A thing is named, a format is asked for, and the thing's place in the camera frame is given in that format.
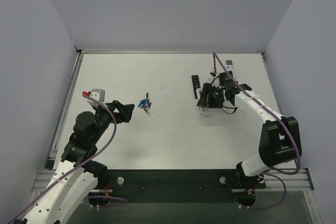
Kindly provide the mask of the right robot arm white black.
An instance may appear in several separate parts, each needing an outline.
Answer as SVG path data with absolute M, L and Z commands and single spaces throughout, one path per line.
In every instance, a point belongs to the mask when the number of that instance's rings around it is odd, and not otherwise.
M 243 111 L 261 128 L 256 154 L 237 164 L 243 178 L 251 178 L 275 169 L 277 165 L 296 162 L 295 174 L 300 168 L 302 155 L 299 123 L 294 117 L 285 117 L 263 102 L 247 84 L 226 83 L 214 86 L 205 83 L 194 90 L 201 115 L 210 109 L 224 109 L 225 102 L 234 112 Z

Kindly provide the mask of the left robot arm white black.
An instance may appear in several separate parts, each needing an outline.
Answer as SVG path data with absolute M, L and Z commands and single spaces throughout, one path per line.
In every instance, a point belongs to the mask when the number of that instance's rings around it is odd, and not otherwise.
M 77 115 L 73 133 L 46 189 L 9 223 L 67 223 L 92 189 L 106 185 L 107 167 L 94 160 L 103 152 L 96 144 L 110 124 L 130 122 L 135 105 L 88 100 L 94 112 Z

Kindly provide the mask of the beige white remote control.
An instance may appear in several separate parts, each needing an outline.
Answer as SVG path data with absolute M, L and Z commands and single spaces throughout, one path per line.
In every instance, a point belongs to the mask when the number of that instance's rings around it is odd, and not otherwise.
M 205 96 L 202 93 L 202 89 L 201 88 L 197 88 L 196 89 L 196 96 L 197 96 L 197 107 L 200 110 L 200 114 L 201 115 L 209 115 L 210 111 L 209 111 L 209 105 L 208 102 L 205 98 Z

